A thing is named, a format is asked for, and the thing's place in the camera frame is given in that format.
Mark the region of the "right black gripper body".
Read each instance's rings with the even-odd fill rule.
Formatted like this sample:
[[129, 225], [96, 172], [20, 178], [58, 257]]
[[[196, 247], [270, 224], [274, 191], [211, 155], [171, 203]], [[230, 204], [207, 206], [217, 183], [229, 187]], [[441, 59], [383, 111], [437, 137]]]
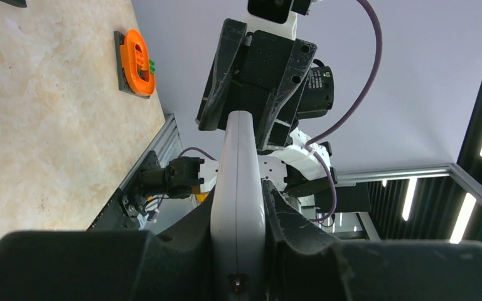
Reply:
[[200, 131], [225, 130], [228, 115], [252, 115], [256, 149], [284, 149], [292, 141], [297, 109], [317, 46], [223, 22], [196, 123]]

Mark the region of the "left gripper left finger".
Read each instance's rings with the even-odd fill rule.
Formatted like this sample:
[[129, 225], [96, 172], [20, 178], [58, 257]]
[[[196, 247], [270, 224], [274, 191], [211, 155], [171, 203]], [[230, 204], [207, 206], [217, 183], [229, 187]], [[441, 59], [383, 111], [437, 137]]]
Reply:
[[0, 240], [0, 300], [213, 300], [212, 202], [159, 234], [10, 233]]

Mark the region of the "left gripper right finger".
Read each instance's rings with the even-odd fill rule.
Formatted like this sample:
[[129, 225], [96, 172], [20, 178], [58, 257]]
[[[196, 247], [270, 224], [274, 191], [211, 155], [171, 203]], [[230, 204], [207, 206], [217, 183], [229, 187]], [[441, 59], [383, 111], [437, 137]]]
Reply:
[[482, 243], [340, 240], [262, 181], [271, 300], [482, 300]]

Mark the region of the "white remote control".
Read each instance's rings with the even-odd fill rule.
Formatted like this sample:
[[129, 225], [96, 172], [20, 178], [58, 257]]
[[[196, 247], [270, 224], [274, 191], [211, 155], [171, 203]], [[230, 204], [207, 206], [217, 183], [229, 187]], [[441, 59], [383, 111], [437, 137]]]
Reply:
[[228, 115], [210, 215], [218, 300], [265, 297], [265, 209], [252, 115]]

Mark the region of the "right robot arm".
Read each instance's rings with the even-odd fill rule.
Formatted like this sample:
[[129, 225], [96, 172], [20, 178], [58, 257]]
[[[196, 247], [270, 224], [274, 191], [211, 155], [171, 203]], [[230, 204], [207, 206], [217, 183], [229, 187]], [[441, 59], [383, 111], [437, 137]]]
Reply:
[[295, 197], [328, 189], [333, 172], [329, 145], [297, 126], [333, 106], [332, 72], [315, 51], [307, 41], [225, 20], [196, 118], [200, 130], [214, 131], [226, 128], [232, 112], [250, 114], [257, 153], [286, 165], [285, 192]]

